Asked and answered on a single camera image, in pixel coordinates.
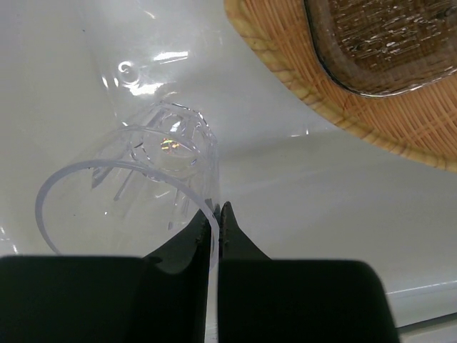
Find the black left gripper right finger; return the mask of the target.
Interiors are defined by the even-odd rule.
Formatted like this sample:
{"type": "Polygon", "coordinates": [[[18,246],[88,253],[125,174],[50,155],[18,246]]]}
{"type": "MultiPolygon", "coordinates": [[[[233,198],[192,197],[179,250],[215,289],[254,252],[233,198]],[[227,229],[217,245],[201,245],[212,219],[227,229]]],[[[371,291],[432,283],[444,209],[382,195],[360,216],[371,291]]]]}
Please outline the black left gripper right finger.
{"type": "Polygon", "coordinates": [[[383,284],[365,262],[272,259],[221,210],[220,342],[388,342],[383,284]]]}

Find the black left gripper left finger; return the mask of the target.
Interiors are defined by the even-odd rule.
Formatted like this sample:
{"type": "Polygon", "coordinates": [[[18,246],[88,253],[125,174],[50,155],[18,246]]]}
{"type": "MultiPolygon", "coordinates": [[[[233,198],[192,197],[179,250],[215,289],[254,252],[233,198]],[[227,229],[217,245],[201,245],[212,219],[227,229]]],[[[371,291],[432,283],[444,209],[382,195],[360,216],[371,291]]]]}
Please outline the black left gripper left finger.
{"type": "Polygon", "coordinates": [[[3,342],[202,342],[211,227],[198,212],[135,257],[1,259],[3,342]]]}

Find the clear glass cup front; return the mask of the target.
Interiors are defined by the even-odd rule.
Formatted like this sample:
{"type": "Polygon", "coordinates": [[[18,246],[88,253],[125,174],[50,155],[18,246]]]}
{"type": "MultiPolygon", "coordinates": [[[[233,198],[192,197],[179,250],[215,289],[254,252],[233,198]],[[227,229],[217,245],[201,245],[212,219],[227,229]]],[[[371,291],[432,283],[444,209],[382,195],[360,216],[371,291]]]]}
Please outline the clear glass cup front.
{"type": "Polygon", "coordinates": [[[199,111],[160,101],[55,171],[35,202],[59,255],[144,257],[202,214],[218,253],[219,154],[199,111]]]}

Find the clear glass cup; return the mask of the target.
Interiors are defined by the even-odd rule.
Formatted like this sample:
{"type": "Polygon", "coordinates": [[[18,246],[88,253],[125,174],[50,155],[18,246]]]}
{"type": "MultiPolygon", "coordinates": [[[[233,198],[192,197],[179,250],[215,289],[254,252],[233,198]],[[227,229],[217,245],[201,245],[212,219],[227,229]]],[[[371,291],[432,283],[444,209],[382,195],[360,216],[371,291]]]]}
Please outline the clear glass cup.
{"type": "Polygon", "coordinates": [[[219,154],[199,111],[160,101],[55,171],[35,202],[59,255],[144,257],[202,214],[218,253],[219,154]]]}
{"type": "Polygon", "coordinates": [[[86,40],[118,121],[165,97],[198,46],[182,1],[82,1],[86,40]]]}

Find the woven bamboo fan tray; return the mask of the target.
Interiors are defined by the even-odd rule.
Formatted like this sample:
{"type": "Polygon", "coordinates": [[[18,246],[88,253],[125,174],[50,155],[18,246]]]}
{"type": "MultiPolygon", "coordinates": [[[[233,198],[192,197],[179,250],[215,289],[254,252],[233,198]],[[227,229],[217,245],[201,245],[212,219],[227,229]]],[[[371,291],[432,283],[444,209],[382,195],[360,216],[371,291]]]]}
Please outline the woven bamboo fan tray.
{"type": "Polygon", "coordinates": [[[318,62],[302,1],[225,1],[229,22],[305,105],[349,134],[403,158],[456,172],[456,76],[369,98],[336,85],[318,62]]]}

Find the translucent plastic bin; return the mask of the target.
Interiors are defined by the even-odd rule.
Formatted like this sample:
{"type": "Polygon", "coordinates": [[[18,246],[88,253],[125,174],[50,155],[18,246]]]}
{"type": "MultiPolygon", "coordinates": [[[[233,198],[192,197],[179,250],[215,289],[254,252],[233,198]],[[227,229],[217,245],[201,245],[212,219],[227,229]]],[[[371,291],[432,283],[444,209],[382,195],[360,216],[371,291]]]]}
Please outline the translucent plastic bin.
{"type": "MultiPolygon", "coordinates": [[[[213,129],[241,228],[272,257],[368,262],[400,327],[454,313],[456,175],[328,123],[270,74],[221,1],[182,2],[198,46],[164,98],[213,129]]],[[[1,3],[2,254],[49,253],[34,215],[40,186],[119,124],[80,3],[1,3]]]]}

